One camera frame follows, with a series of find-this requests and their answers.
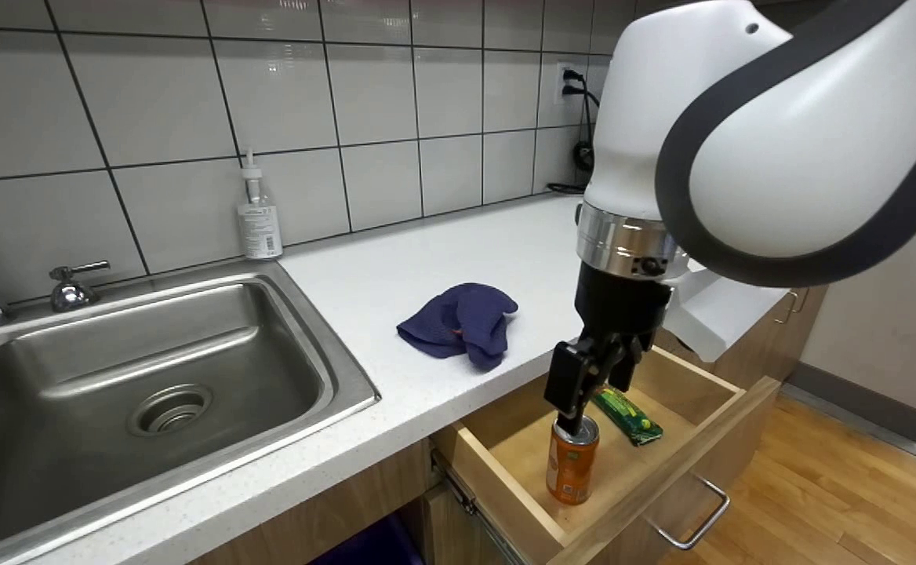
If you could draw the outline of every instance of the blue cloth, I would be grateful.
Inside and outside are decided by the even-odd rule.
[[[508,321],[519,302],[493,287],[453,287],[400,325],[400,337],[431,357],[466,356],[477,372],[493,372],[508,353]]]

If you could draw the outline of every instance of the wooden floor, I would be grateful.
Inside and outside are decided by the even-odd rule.
[[[692,562],[916,562],[916,456],[780,400],[734,510]]]

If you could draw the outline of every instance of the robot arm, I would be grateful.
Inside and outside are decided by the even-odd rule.
[[[594,145],[585,337],[556,350],[546,385],[567,433],[594,385],[629,385],[683,256],[752,287],[815,287],[916,237],[916,0],[841,0],[798,37],[750,0],[640,18]]]

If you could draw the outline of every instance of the kitchen counter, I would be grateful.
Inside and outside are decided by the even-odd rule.
[[[580,333],[574,208],[576,198],[533,198],[292,252],[283,267],[383,400],[34,562],[189,562],[546,373],[553,345]],[[394,337],[400,321],[459,283],[520,304],[508,357],[490,373]]]

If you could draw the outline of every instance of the sink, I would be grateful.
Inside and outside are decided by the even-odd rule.
[[[0,329],[0,560],[39,556],[378,402],[280,271]]]

